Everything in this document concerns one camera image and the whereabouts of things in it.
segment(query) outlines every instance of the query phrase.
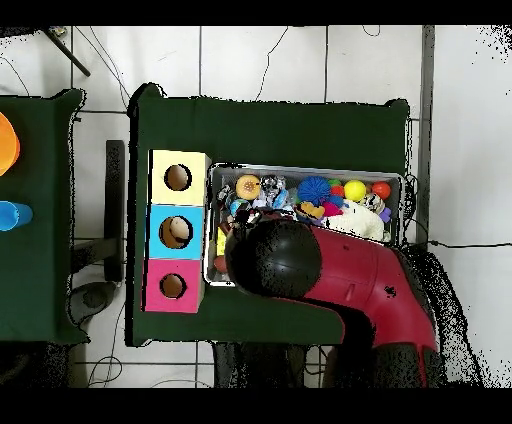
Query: yellow block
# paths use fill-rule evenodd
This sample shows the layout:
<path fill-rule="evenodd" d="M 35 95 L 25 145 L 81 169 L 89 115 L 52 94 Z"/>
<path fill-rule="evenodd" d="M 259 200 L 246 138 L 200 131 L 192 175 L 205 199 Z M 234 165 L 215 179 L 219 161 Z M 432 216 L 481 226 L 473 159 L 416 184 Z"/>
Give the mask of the yellow block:
<path fill-rule="evenodd" d="M 226 235 L 220 228 L 217 228 L 217 256 L 224 255 L 226 250 Z"/>
<path fill-rule="evenodd" d="M 204 153 L 153 150 L 151 202 L 164 205 L 203 206 L 206 199 L 206 174 L 211 160 Z M 165 182 L 172 165 L 190 171 L 190 186 L 183 191 L 171 190 Z"/>

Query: metal pole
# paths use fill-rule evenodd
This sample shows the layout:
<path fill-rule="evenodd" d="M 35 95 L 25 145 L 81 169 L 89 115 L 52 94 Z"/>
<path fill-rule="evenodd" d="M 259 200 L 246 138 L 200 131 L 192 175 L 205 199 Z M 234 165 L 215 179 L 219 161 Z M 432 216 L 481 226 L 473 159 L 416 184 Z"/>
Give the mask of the metal pole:
<path fill-rule="evenodd" d="M 86 76 L 86 77 L 90 77 L 91 76 L 91 73 L 87 70 L 87 68 L 82 65 L 80 63 L 80 61 L 73 55 L 73 53 L 71 53 L 67 47 L 62 44 L 62 42 L 57 38 L 57 36 L 55 34 L 53 34 L 50 30 L 48 29 L 43 29 L 43 32 L 46 34 L 46 36 L 52 41 L 53 44 L 55 44 L 59 50 L 64 53 L 69 60 L 71 60 L 71 62 L 73 62 L 73 64 L 82 71 L 82 73 Z"/>

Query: purple toy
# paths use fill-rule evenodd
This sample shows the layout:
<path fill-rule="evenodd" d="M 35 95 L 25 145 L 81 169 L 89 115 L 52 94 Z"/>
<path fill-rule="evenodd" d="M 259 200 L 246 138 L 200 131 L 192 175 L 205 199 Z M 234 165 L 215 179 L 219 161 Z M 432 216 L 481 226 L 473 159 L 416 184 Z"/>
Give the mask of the purple toy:
<path fill-rule="evenodd" d="M 384 224 L 387 224 L 389 221 L 391 221 L 391 209 L 384 208 L 384 210 L 379 213 L 380 219 L 384 222 Z"/>

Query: red ball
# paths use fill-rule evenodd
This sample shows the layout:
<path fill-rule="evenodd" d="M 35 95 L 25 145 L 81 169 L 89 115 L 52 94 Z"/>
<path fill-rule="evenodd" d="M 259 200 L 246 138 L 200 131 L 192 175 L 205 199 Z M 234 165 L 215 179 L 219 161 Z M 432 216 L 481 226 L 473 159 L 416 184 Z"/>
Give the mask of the red ball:
<path fill-rule="evenodd" d="M 331 194 L 333 196 L 345 197 L 345 189 L 343 186 L 331 186 Z"/>
<path fill-rule="evenodd" d="M 372 186 L 372 191 L 382 200 L 386 200 L 391 194 L 391 187 L 384 181 L 379 181 Z"/>

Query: stuffed animal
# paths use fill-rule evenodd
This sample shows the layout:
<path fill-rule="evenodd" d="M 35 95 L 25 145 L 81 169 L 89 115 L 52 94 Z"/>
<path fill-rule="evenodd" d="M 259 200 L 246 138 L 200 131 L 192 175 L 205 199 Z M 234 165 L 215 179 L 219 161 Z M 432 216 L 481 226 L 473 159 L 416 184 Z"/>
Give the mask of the stuffed animal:
<path fill-rule="evenodd" d="M 302 202 L 295 208 L 297 215 L 311 220 L 318 220 L 324 216 L 325 208 L 323 206 L 315 207 L 311 202 Z"/>
<path fill-rule="evenodd" d="M 384 222 L 378 215 L 351 200 L 345 199 L 343 215 L 330 216 L 322 224 L 331 230 L 353 234 L 375 241 L 386 241 Z"/>

